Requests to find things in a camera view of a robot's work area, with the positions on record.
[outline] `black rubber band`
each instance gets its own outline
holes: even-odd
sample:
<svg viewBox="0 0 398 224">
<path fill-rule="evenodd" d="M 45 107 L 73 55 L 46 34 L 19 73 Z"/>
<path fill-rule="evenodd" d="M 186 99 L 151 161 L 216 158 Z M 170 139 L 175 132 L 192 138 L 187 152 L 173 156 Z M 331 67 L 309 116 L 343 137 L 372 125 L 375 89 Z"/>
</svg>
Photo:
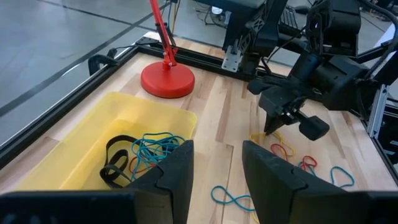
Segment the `black rubber band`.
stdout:
<svg viewBox="0 0 398 224">
<path fill-rule="evenodd" d="M 131 143 L 136 143 L 140 145 L 140 141 L 137 141 L 136 138 L 127 136 L 127 135 L 119 135 L 106 143 L 106 159 L 105 159 L 105 165 L 104 167 L 100 170 L 99 175 L 101 178 L 105 181 L 106 184 L 108 184 L 111 188 L 123 188 L 123 186 L 117 184 L 114 182 L 120 175 L 126 178 L 128 181 L 131 181 L 131 179 L 123 172 L 125 168 L 127 167 L 129 163 L 129 152 L 127 149 L 120 149 L 118 152 L 116 152 L 113 157 L 109 159 L 109 148 L 119 142 L 119 141 L 127 141 Z M 120 167 L 116 166 L 116 163 L 123 159 L 124 161 Z"/>
</svg>

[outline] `wooden table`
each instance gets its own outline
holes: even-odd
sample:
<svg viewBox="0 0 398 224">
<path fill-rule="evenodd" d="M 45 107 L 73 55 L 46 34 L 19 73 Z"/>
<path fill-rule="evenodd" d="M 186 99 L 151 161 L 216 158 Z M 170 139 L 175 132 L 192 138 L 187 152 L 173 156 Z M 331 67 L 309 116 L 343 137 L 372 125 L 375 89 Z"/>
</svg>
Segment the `wooden table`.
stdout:
<svg viewBox="0 0 398 224">
<path fill-rule="evenodd" d="M 148 37 L 159 38 L 155 33 Z M 177 39 L 177 45 L 201 53 L 222 57 L 221 49 Z M 266 114 L 257 105 L 258 96 L 247 91 L 247 83 L 223 77 L 197 68 L 191 68 L 196 83 L 190 95 L 166 100 L 154 97 L 140 86 L 141 70 L 159 58 L 138 54 L 121 67 L 106 82 L 83 100 L 71 112 L 49 129 L 35 143 L 0 171 L 0 191 L 12 190 L 55 145 L 69 133 L 105 94 L 120 91 L 130 95 L 167 103 L 190 110 L 198 117 L 193 139 L 195 142 L 195 173 L 188 223 L 254 223 L 249 213 L 235 205 L 217 205 L 210 198 L 216 185 L 228 188 L 231 194 L 248 194 L 242 167 L 242 142 L 250 134 L 264 128 Z M 271 64 L 273 72 L 288 74 L 290 68 Z M 355 178 L 355 186 L 347 190 L 396 190 L 391 175 L 380 158 L 358 118 L 347 112 L 328 111 L 321 104 L 307 101 L 303 111 L 317 115 L 330 125 L 328 134 L 317 141 L 310 141 L 298 129 L 298 125 L 284 126 L 280 133 L 294 146 L 296 155 L 289 161 L 297 165 L 303 156 L 311 155 L 318 161 L 317 176 L 330 181 L 333 166 L 344 167 Z M 269 147 L 276 138 L 267 138 L 263 144 Z M 335 174 L 336 184 L 348 179 Z M 222 192 L 217 196 L 223 198 Z"/>
</svg>

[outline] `concrete floor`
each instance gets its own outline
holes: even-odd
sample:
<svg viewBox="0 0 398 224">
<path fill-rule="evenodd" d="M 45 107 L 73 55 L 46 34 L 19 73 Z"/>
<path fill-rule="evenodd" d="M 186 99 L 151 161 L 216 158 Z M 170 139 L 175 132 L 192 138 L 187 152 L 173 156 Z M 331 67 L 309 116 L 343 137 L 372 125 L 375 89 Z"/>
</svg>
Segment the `concrete floor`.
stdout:
<svg viewBox="0 0 398 224">
<path fill-rule="evenodd" d="M 198 18 L 204 15 L 195 7 L 200 6 L 191 0 L 181 2 L 175 34 L 221 46 L 225 30 L 204 25 Z M 298 23 L 304 24 L 305 16 L 299 16 Z M 389 24 L 363 14 L 359 51 L 372 48 Z M 148 0 L 1 1 L 0 142 L 86 80 L 90 56 L 129 45 L 153 28 Z M 273 59 L 293 65 L 297 57 L 282 49 Z"/>
</svg>

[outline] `yellow plastic tub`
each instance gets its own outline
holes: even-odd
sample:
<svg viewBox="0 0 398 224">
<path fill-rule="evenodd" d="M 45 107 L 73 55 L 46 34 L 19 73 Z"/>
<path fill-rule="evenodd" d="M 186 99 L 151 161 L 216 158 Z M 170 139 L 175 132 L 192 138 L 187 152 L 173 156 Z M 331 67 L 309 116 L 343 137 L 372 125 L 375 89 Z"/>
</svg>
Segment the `yellow plastic tub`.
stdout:
<svg viewBox="0 0 398 224">
<path fill-rule="evenodd" d="M 190 139 L 194 113 L 118 92 L 107 94 L 75 128 L 22 180 L 17 190 L 109 189 L 99 173 L 106 143 L 126 134 L 171 132 Z M 119 142 L 118 149 L 131 144 Z"/>
</svg>

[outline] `red lamp arm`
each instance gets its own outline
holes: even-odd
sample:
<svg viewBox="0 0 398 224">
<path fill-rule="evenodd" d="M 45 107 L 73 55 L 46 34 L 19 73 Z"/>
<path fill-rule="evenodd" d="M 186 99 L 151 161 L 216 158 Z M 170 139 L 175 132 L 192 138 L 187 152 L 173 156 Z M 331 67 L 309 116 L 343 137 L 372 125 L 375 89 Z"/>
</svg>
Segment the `red lamp arm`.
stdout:
<svg viewBox="0 0 398 224">
<path fill-rule="evenodd" d="M 174 49 L 170 44 L 169 33 L 167 32 L 166 26 L 163 22 L 162 15 L 160 13 L 159 5 L 157 0 L 150 0 L 150 6 L 155 17 L 156 30 L 162 40 L 164 55 L 164 68 L 168 69 L 170 66 L 176 66 L 174 55 L 177 53 L 177 49 Z"/>
</svg>

